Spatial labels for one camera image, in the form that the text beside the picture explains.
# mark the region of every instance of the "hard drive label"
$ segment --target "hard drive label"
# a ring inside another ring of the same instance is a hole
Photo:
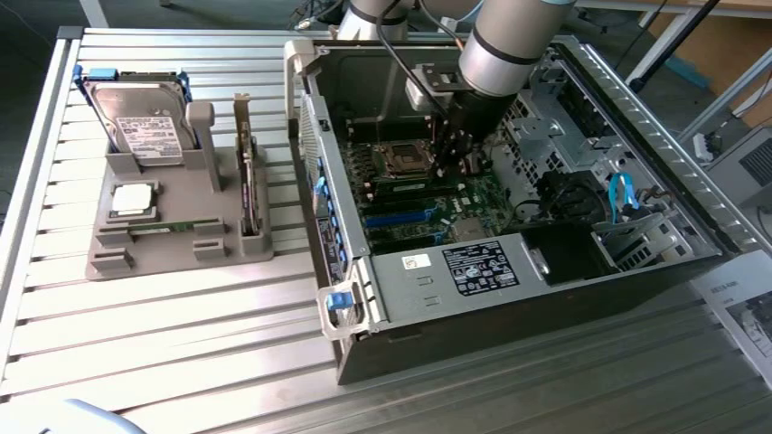
[[[520,285],[497,241],[442,250],[442,255],[462,296]]]
[[[182,156],[180,139],[169,117],[116,118],[125,143],[138,158]]]

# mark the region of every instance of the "barcode label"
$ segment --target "barcode label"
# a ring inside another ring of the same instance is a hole
[[[177,131],[169,117],[116,118],[116,120],[136,158],[182,156]]]

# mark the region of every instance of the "gray plastic holder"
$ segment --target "gray plastic holder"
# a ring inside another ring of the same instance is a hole
[[[258,262],[273,256],[265,152],[257,147],[253,169],[260,235],[245,237],[240,227],[241,179],[234,148],[212,145],[210,103],[188,104],[186,113],[194,117],[189,122],[201,149],[184,151],[181,165],[140,167],[133,156],[108,155],[85,270],[90,280]],[[153,183],[153,220],[149,221],[146,215],[138,221],[109,219],[116,186],[136,183]],[[210,219],[214,222],[196,223],[192,230],[178,229],[186,222]],[[157,231],[132,234],[132,225],[140,223],[170,225],[158,226]]]
[[[122,247],[94,252],[89,255],[89,262],[100,272],[128,272],[132,269],[132,256]]]
[[[193,241],[193,254],[197,260],[220,259],[228,255],[221,238]]]

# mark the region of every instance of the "processor chip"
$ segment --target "processor chip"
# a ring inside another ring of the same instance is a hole
[[[116,187],[112,194],[110,217],[145,214],[152,206],[153,186],[150,184],[125,184]]]

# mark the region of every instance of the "floor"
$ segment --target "floor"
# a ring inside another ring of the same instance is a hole
[[[77,0],[0,0],[0,212],[5,212],[13,190],[32,117],[37,105],[50,47],[60,25],[86,26]],[[298,0],[174,0],[169,8],[157,0],[102,0],[112,27],[284,29]],[[616,63],[638,34],[637,14],[589,10],[589,23],[573,13],[561,33],[572,33]],[[410,24],[421,30],[432,26],[420,14]],[[598,24],[608,26],[602,33]],[[620,65],[625,76],[653,43],[644,34]],[[640,93],[653,112],[676,134],[714,99],[714,95],[662,68]],[[729,124],[725,141],[744,134],[742,125]]]

